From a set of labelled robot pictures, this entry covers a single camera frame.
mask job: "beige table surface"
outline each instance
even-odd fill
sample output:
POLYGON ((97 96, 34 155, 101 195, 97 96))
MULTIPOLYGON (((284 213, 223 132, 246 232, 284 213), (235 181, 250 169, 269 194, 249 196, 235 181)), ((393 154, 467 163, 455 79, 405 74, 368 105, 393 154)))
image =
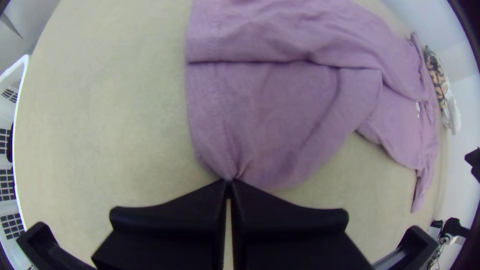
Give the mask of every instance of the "beige table surface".
MULTIPOLYGON (((399 35, 409 34, 380 0, 358 2, 399 35)), ((65 250, 90 264, 112 230, 111 208, 164 203, 217 178, 197 164, 190 143, 183 83, 190 6, 64 0, 33 52, 14 130, 23 219, 27 228, 46 222, 65 250)), ((374 262, 411 225, 428 227, 441 198, 441 163, 424 208, 411 214, 414 172, 352 134, 309 181, 277 195, 302 206, 345 208, 347 233, 374 262)))

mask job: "ventilation grille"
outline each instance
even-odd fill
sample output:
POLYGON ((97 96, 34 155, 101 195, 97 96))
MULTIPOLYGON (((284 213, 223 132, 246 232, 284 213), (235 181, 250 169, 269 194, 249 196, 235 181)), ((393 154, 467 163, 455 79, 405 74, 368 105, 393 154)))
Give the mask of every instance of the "ventilation grille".
POLYGON ((8 87, 1 95, 7 100, 17 103, 17 98, 19 97, 20 81, 15 82, 10 87, 8 87))
POLYGON ((17 103, 17 98, 19 97, 17 93, 13 92, 10 89, 5 90, 3 93, 1 93, 1 95, 13 103, 17 103))
POLYGON ((7 240, 16 239, 25 232, 19 213, 0 216, 0 221, 7 240))
POLYGON ((0 169, 0 202, 15 200, 14 170, 0 169))
POLYGON ((7 153, 7 141, 11 132, 11 130, 0 128, 0 155, 7 153))

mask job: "purple cloth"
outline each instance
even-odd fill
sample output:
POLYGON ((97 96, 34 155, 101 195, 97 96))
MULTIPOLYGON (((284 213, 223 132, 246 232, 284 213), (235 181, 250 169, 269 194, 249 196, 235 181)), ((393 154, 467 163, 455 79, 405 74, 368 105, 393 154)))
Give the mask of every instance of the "purple cloth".
POLYGON ((195 154, 222 178, 274 190, 307 180, 357 131, 417 170, 415 211, 439 146, 419 50, 349 0, 194 0, 185 55, 195 154))

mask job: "black cable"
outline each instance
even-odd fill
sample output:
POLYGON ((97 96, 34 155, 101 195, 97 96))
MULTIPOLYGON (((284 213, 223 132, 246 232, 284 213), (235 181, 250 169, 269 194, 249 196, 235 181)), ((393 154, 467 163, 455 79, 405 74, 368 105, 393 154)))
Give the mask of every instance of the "black cable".
POLYGON ((437 248, 437 250, 435 251, 435 253, 431 256, 431 260, 430 260, 430 262, 428 263, 428 270, 431 270, 432 267, 433 267, 435 264, 438 264, 438 269, 440 269, 439 259, 440 259, 440 255, 442 255, 442 252, 444 251, 445 243, 446 243, 446 241, 443 241, 443 242, 440 244, 440 246, 437 248))

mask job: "patterned cloth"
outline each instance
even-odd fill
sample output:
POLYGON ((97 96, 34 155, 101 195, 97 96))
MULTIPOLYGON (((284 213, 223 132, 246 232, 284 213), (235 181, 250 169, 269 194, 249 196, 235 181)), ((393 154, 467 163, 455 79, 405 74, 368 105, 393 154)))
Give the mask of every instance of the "patterned cloth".
POLYGON ((428 72, 430 73, 433 86, 435 87, 440 110, 443 113, 447 108, 446 95, 449 91, 449 85, 447 84, 447 77, 445 76, 440 58, 428 46, 425 47, 425 63, 428 72))

